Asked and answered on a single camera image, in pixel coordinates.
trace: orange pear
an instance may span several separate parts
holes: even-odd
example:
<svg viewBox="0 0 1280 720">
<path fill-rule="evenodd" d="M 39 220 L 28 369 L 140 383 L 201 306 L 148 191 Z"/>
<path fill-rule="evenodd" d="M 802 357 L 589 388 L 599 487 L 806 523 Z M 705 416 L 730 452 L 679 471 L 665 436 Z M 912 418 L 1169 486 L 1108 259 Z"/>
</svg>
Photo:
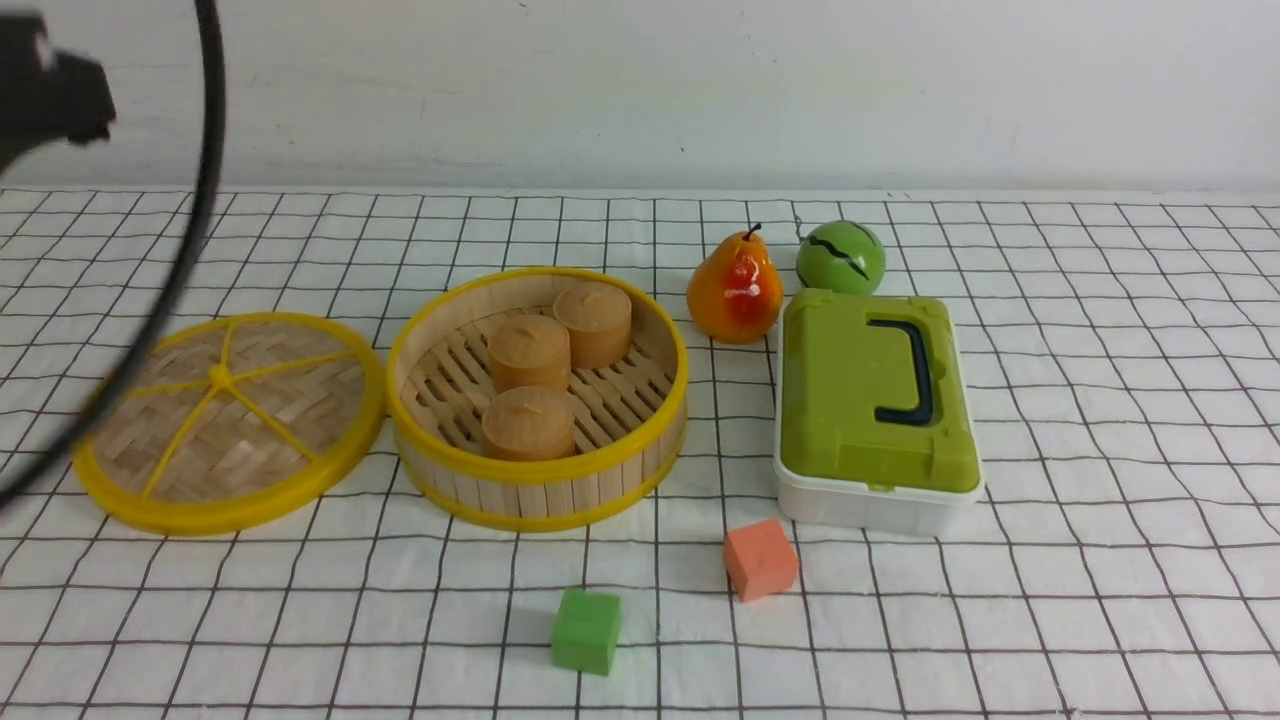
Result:
<svg viewBox="0 0 1280 720">
<path fill-rule="evenodd" d="M 726 237 L 689 279 L 689 314 L 712 340 L 748 345 L 763 338 L 778 319 L 782 278 L 759 231 L 756 223 Z"/>
</svg>

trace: yellow rim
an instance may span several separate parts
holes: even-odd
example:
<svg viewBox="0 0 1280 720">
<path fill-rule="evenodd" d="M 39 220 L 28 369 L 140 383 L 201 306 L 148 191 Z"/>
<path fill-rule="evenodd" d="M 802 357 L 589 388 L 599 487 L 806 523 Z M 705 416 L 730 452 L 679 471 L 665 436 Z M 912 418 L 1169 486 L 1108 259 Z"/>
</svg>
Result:
<svg viewBox="0 0 1280 720">
<path fill-rule="evenodd" d="M 492 457 L 483 457 L 480 455 L 472 455 L 463 450 L 458 450 L 457 447 L 453 447 L 452 445 L 426 432 L 413 421 L 408 410 L 406 410 L 404 405 L 401 402 L 401 388 L 394 387 L 397 374 L 396 368 L 399 363 L 401 350 L 404 346 L 408 333 L 412 332 L 412 328 L 417 327 L 417 324 L 433 311 L 468 292 L 486 284 L 525 275 L 566 275 L 617 286 L 625 290 L 632 300 L 643 302 L 646 307 L 657 313 L 657 315 L 662 318 L 663 324 L 666 324 L 667 332 L 671 333 L 676 343 L 676 379 L 671 383 L 671 392 L 667 395 L 667 398 L 653 414 L 653 416 L 641 423 L 639 428 L 622 439 L 609 443 L 602 448 L 593 450 L 591 452 L 584 452 L 563 460 L 548 460 L 539 462 L 494 460 Z M 520 270 L 506 270 L 471 281 L 451 290 L 449 292 L 445 292 L 419 310 L 417 314 L 404 324 L 399 337 L 396 338 L 396 345 L 392 346 L 390 360 L 387 365 L 387 400 L 390 406 L 392 421 L 397 428 L 408 433 L 410 438 L 419 445 L 429 457 L 451 470 L 512 486 L 544 484 L 563 480 L 566 478 L 590 475 L 607 468 L 612 468 L 631 457 L 636 452 L 643 451 L 645 447 L 649 447 L 652 443 L 658 441 L 659 436 L 662 436 L 671 423 L 676 420 L 676 414 L 680 411 L 681 402 L 684 402 L 687 386 L 689 357 L 685 351 L 685 343 L 680 338 L 680 329 L 676 327 L 676 322 L 671 319 L 671 315 L 668 315 L 653 297 L 640 291 L 640 288 L 632 286 L 631 283 L 602 273 L 577 268 L 525 268 Z"/>
<path fill-rule="evenodd" d="M 294 313 L 253 313 L 237 315 L 233 318 L 220 318 L 209 323 L 202 323 L 178 332 L 157 343 L 156 350 L 169 345 L 183 342 L 198 334 L 227 332 L 224 340 L 224 357 L 230 338 L 230 331 L 242 323 L 292 323 L 321 331 L 340 341 L 348 352 L 339 355 L 352 355 L 358 361 L 365 373 L 365 392 L 360 409 L 352 420 L 351 428 L 328 452 L 319 457 L 311 457 L 311 464 L 302 471 L 271 486 L 268 489 L 221 502 L 210 503 L 166 503 L 146 500 L 120 489 L 113 483 L 93 456 L 93 436 L 86 438 L 72 456 L 72 468 L 79 477 L 81 483 L 88 495 L 97 501 L 102 509 L 115 519 L 134 528 L 168 536 L 207 536 L 242 530 L 253 525 L 274 520 L 282 515 L 302 507 L 307 502 L 324 495 L 338 480 L 347 475 L 369 452 L 385 419 L 385 387 L 383 379 L 381 363 L 378 355 L 362 337 L 340 323 L 314 315 L 301 315 Z M 324 361 L 325 357 L 307 359 L 307 361 Z M 284 370 L 300 365 L 303 361 L 285 363 L 270 369 Z M 264 370 L 244 373 L 264 374 Z M 155 392 L 155 388 L 134 391 L 136 393 Z M 204 402 L 197 406 L 183 421 L 183 428 L 191 424 L 198 414 Z"/>
<path fill-rule="evenodd" d="M 408 479 L 417 487 L 419 491 L 426 496 L 428 500 L 434 502 L 451 515 L 462 518 L 467 523 L 474 525 L 481 525 L 484 528 L 493 528 L 495 530 L 509 530 L 515 533 L 556 533 L 559 530 L 572 530 L 573 528 L 581 528 L 584 525 L 590 525 L 593 523 L 599 523 L 605 518 L 612 518 L 618 512 L 622 512 L 627 507 L 631 507 L 640 501 L 644 496 L 649 495 L 653 488 L 658 487 L 658 483 L 671 473 L 672 465 L 680 459 L 680 448 L 685 445 L 685 432 L 680 432 L 680 437 L 676 438 L 676 447 L 672 448 L 671 455 L 668 455 L 658 469 L 645 479 L 645 482 L 636 489 L 623 495 L 622 497 L 602 505 L 595 510 L 588 510 L 586 512 L 577 512 L 573 515 L 562 515 L 559 518 L 511 518 L 507 515 L 494 515 L 492 512 L 484 512 L 481 510 L 475 510 L 474 507 L 467 507 L 466 505 L 460 505 L 452 501 L 435 489 L 431 486 L 422 482 L 422 478 L 413 471 L 408 465 L 402 465 L 404 470 L 408 471 Z"/>
</svg>

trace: green cube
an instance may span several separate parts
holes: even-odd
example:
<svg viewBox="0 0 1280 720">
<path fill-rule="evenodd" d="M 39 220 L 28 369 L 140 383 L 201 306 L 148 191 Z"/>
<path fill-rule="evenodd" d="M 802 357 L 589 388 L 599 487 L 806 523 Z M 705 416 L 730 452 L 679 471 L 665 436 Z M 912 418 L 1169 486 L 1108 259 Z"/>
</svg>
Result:
<svg viewBox="0 0 1280 720">
<path fill-rule="evenodd" d="M 552 662 L 559 667 L 608 675 L 622 628 L 622 598 L 568 588 L 552 630 Z"/>
</svg>

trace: foam block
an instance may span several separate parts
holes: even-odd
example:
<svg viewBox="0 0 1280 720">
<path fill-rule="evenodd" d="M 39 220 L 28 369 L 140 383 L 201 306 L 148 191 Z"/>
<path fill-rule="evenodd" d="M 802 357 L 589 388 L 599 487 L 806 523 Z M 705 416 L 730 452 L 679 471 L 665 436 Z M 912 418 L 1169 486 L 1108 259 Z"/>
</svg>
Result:
<svg viewBox="0 0 1280 720">
<path fill-rule="evenodd" d="M 737 597 L 750 602 L 790 589 L 800 573 L 800 560 L 782 523 L 771 518 L 728 532 L 724 568 Z"/>
<path fill-rule="evenodd" d="M 608 675 L 622 629 L 622 598 L 568 588 L 561 596 L 552 629 L 552 662 L 559 667 Z"/>
</svg>

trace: black cable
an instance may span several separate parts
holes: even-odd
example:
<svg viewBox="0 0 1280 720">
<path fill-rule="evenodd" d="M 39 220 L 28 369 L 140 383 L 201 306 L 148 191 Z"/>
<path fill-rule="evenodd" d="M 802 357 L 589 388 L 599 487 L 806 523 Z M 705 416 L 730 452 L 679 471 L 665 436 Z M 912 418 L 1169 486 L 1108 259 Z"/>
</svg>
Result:
<svg viewBox="0 0 1280 720">
<path fill-rule="evenodd" d="M 164 331 L 165 322 L 173 311 L 178 297 L 187 287 L 187 278 L 200 259 L 205 247 L 205 233 L 212 215 L 218 196 L 218 182 L 223 167 L 223 133 L 227 126 L 227 72 L 223 67 L 223 33 L 218 23 L 218 8 L 214 0 L 195 0 L 196 23 L 200 31 L 200 54 L 205 69 L 205 127 L 200 142 L 200 168 L 196 172 L 196 188 L 191 201 L 191 217 L 178 255 L 173 260 L 169 278 L 151 307 L 151 316 L 142 323 L 142 329 L 134 336 L 133 343 L 124 357 L 115 365 L 106 382 L 95 392 L 84 409 L 68 427 L 14 475 L 14 479 L 0 483 L 0 511 L 29 488 L 54 465 L 65 457 L 79 441 L 91 433 L 106 414 L 115 407 L 116 400 L 129 388 L 146 363 L 147 354 Z"/>
</svg>

